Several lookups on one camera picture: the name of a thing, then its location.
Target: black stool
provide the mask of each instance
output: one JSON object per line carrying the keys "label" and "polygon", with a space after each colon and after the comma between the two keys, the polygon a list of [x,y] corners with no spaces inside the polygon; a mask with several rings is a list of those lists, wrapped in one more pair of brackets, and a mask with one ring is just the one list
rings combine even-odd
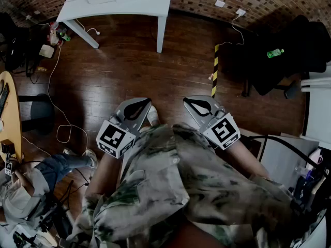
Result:
{"label": "black stool", "polygon": [[32,101],[30,120],[22,121],[22,132],[37,130],[41,135],[49,134],[54,127],[55,111],[48,95],[18,96],[19,102]]}

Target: green bottle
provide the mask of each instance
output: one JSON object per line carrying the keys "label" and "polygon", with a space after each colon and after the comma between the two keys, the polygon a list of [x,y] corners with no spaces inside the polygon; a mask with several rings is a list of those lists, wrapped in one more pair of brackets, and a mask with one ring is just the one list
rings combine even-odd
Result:
{"label": "green bottle", "polygon": [[65,34],[65,33],[60,33],[60,36],[61,36],[61,38],[63,38],[63,39],[65,39],[66,41],[70,41],[71,40],[71,38],[67,35],[67,34]]}
{"label": "green bottle", "polygon": [[273,51],[267,52],[267,56],[268,58],[272,58],[275,56],[279,56],[280,54],[282,54],[284,52],[284,49],[275,49]]}

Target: jeans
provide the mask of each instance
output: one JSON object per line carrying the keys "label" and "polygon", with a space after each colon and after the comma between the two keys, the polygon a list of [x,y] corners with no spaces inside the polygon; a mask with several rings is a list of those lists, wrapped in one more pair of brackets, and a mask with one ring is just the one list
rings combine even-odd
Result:
{"label": "jeans", "polygon": [[92,165],[92,160],[88,156],[74,156],[60,153],[46,158],[35,168],[40,170],[42,175],[45,177],[50,192],[52,192],[54,191],[56,183],[61,181],[62,178],[64,178],[74,168],[92,167]]}

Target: brick wall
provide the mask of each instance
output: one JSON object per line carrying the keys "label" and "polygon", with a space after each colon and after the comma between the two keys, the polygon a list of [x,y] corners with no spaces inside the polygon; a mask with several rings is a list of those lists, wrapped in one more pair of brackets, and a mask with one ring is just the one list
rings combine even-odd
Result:
{"label": "brick wall", "polygon": [[[25,15],[32,15],[36,21],[44,21],[58,15],[65,0],[0,0],[1,11],[8,11],[20,26],[32,25]],[[247,11],[236,20],[236,25],[254,29],[266,25],[272,30],[282,28],[295,16],[303,14],[310,20],[323,22],[331,31],[331,0],[222,0],[223,8],[216,7],[216,0],[171,0],[171,8],[194,12],[211,18],[230,22],[236,17],[236,10]]]}

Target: wall socket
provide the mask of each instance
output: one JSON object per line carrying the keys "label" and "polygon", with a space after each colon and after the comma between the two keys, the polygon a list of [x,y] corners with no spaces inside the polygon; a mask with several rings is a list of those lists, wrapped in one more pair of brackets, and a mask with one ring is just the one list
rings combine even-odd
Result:
{"label": "wall socket", "polygon": [[217,0],[215,3],[215,6],[218,6],[218,7],[223,7],[224,5],[225,5],[225,3],[221,0]]}
{"label": "wall socket", "polygon": [[236,14],[238,14],[239,16],[243,16],[244,14],[246,14],[246,11],[243,11],[242,9],[238,9]]}

